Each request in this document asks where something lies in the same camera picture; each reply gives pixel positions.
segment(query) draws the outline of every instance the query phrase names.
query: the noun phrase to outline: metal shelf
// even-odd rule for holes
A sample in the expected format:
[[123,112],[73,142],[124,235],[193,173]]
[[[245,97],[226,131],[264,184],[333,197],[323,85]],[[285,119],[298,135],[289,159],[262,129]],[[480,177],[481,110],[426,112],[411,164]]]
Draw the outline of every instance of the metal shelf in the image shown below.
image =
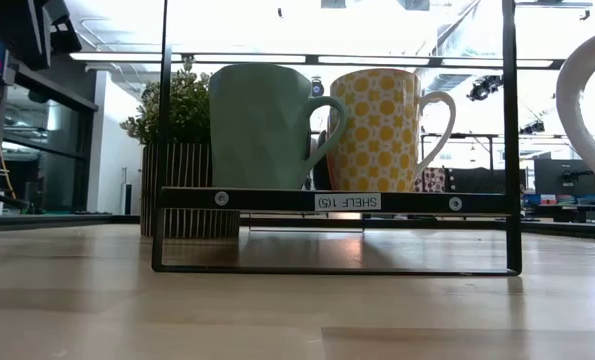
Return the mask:
[[[356,192],[251,190],[164,187],[161,206],[169,209],[240,211],[326,212],[317,208],[317,198],[326,195],[365,195]],[[502,194],[371,193],[381,198],[380,209],[361,212],[388,214],[434,214],[443,216],[509,216],[507,196]]]
[[[316,210],[318,195],[330,193],[283,190],[216,189],[216,188],[161,188],[157,211],[152,221],[156,226],[153,237],[152,268],[167,272],[209,272],[209,273],[255,273],[255,274],[345,274],[345,275],[432,275],[432,276],[517,276],[522,271],[521,229],[520,229],[520,181],[519,181],[519,125],[517,109],[517,52],[515,36],[515,1],[502,0],[503,9],[503,69],[504,81],[504,143],[506,168],[506,194],[417,194],[382,193],[381,206],[368,212],[483,215],[506,218],[506,269],[496,270],[431,270],[431,269],[353,269],[312,267],[258,267],[258,266],[195,266],[166,265],[163,263],[163,215],[166,208],[181,209],[224,209],[244,211],[292,211],[311,212]],[[166,145],[169,139],[170,80],[172,47],[167,43],[168,0],[164,0],[162,61],[160,80],[160,122],[158,132],[159,179],[166,174]],[[444,67],[442,62],[429,61],[427,66]]]

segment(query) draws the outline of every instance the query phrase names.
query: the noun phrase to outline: window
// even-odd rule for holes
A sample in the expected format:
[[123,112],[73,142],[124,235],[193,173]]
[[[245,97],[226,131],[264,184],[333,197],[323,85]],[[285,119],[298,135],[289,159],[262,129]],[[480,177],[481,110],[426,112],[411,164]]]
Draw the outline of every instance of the window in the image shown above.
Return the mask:
[[85,151],[86,128],[78,112],[19,85],[8,89],[4,136],[17,136],[49,148]]
[[[86,166],[82,160],[4,141],[3,154],[18,199],[31,203],[31,213],[71,213],[84,210],[82,188]],[[0,188],[8,189],[0,178]]]

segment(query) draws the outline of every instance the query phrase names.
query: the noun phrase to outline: pipe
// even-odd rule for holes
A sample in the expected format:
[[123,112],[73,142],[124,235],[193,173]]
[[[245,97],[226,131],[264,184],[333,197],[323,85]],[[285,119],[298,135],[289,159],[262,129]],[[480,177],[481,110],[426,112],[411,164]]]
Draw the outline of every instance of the pipe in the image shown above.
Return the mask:
[[[113,49],[111,46],[107,45],[107,44],[106,44],[106,42],[105,42],[105,41],[104,41],[104,40],[103,40],[101,37],[99,37],[99,36],[98,36],[98,35],[97,35],[97,34],[96,34],[96,33],[95,33],[95,32],[94,32],[94,31],[93,31],[91,28],[89,28],[89,27],[86,25],[86,22],[87,22],[87,21],[106,21],[106,20],[107,20],[107,19],[100,19],[100,18],[84,18],[84,19],[81,19],[81,20],[79,20],[79,25],[80,25],[82,28],[84,28],[84,29],[85,29],[85,30],[86,30],[86,31],[87,31],[87,32],[88,32],[90,35],[92,35],[92,36],[93,36],[95,39],[97,39],[97,41],[99,41],[99,42],[100,42],[100,44],[99,44],[99,45],[95,46],[95,45],[93,44],[93,42],[92,42],[92,41],[90,41],[90,40],[88,40],[88,39],[85,39],[85,38],[82,36],[82,38],[84,38],[84,39],[85,39],[84,41],[86,41],[86,42],[87,42],[89,45],[91,45],[91,46],[92,46],[92,47],[95,49],[95,51],[99,51],[99,49],[98,49],[98,46],[102,46],[102,45],[103,45],[103,46],[106,46],[106,47],[108,47],[108,49],[109,49],[109,50],[111,50],[111,51],[115,51],[115,50],[114,50],[114,49]],[[131,84],[131,83],[130,83],[130,82],[127,80],[127,79],[126,79],[126,75],[124,75],[124,71],[121,69],[121,67],[120,67],[119,65],[117,65],[117,64],[115,64],[115,63],[111,63],[111,65],[112,65],[112,66],[113,66],[115,69],[117,69],[117,70],[119,71],[119,75],[121,76],[121,78],[124,80],[124,82],[125,82],[125,83],[126,83],[128,86],[130,86],[130,88],[131,88],[131,89],[133,89],[133,91],[134,91],[134,92],[136,92],[136,93],[140,93],[140,92],[141,92],[141,89],[140,89],[140,88],[138,88],[138,87],[134,86],[133,84]],[[131,69],[133,69],[133,72],[135,73],[135,76],[137,77],[137,81],[139,81],[139,83],[140,83],[140,84],[143,84],[144,82],[142,81],[141,77],[139,76],[139,73],[137,72],[137,69],[135,68],[135,66],[134,66],[134,65],[132,65],[132,64],[128,64],[128,66],[130,66],[130,68],[131,68]]]
[[490,152],[492,151],[492,149],[488,149],[486,147],[486,145],[484,145],[481,141],[479,141],[479,139],[477,138],[473,138],[473,140],[475,140],[477,142],[477,144],[479,144],[484,150],[486,150],[486,152],[488,152],[490,154]]
[[95,43],[93,43],[92,41],[90,41],[90,39],[88,39],[87,37],[85,37],[82,33],[80,33],[79,31],[75,30],[75,34],[79,35],[79,37],[84,40],[84,42],[86,44],[88,44],[90,47],[93,48],[94,51],[99,51],[97,49],[97,45],[95,45]]
[[[474,16],[473,14],[477,10],[480,3],[481,0],[473,0],[469,5],[467,5],[464,8],[463,12],[459,14],[459,17],[452,24],[450,24],[444,31],[442,31],[441,34],[437,36],[435,46],[428,51],[428,54],[430,56],[438,56],[442,48],[448,47],[451,44],[451,41],[454,42],[454,40],[452,40],[451,37],[460,35],[459,33],[457,33],[457,31],[464,26],[464,22],[467,20],[469,16]],[[415,54],[419,55],[420,52],[424,51],[425,49],[428,49],[428,46],[426,44],[423,44],[419,49],[417,49]],[[414,73],[421,79],[422,84],[427,84],[424,85],[424,88],[426,89],[429,89],[437,79],[440,79],[437,69],[418,68],[414,71]],[[452,77],[453,76],[451,75],[447,75],[444,78],[450,79]]]

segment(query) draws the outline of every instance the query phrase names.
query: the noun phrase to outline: white curved object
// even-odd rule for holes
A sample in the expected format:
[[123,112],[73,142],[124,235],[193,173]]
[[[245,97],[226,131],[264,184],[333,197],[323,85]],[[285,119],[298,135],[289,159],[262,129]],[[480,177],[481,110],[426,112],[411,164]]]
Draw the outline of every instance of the white curved object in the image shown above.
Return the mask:
[[575,151],[595,173],[595,139],[584,125],[580,97],[595,72],[595,36],[566,60],[557,79],[557,111]]
[[426,158],[424,158],[417,166],[415,167],[415,177],[413,179],[417,179],[421,173],[424,171],[425,168],[430,165],[433,161],[435,156],[439,154],[441,149],[446,145],[448,139],[450,139],[450,135],[453,133],[453,128],[455,127],[455,117],[457,116],[457,107],[455,105],[455,100],[453,97],[448,95],[448,93],[443,91],[435,91],[429,94],[426,94],[424,97],[421,98],[419,102],[419,108],[424,110],[426,105],[434,102],[443,101],[446,105],[448,105],[448,109],[450,110],[450,118],[448,119],[448,127],[446,127],[446,131],[444,131],[444,135],[441,136],[437,146],[431,151]]

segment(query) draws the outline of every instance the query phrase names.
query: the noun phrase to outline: green mug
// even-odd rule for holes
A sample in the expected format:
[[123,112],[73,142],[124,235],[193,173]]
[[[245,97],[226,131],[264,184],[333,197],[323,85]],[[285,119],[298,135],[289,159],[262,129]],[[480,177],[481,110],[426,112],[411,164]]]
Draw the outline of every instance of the green mug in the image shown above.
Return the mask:
[[[213,186],[301,189],[315,164],[341,139],[346,110],[328,97],[310,98],[310,81],[272,64],[227,66],[211,76],[210,138]],[[328,141],[310,148],[310,115],[330,105],[340,113]]]

